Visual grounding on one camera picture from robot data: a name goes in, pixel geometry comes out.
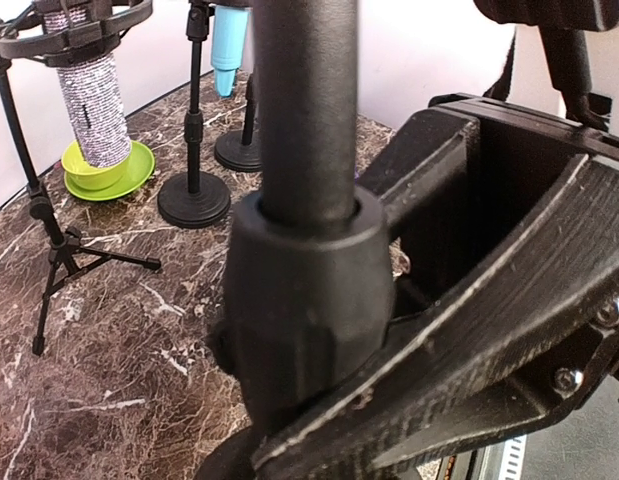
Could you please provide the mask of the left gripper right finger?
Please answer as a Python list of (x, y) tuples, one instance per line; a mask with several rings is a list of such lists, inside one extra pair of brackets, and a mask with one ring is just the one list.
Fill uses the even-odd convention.
[(436, 107), (480, 123), (470, 203), (399, 236), (414, 313), (255, 453), (261, 479), (390, 479), (551, 426), (619, 377), (619, 138), (485, 98)]

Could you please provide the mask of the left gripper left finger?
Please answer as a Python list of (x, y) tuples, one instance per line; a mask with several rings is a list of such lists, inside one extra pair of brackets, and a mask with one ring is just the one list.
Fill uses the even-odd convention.
[(467, 209), (477, 118), (443, 108), (413, 114), (361, 174), (381, 202), (393, 239)]

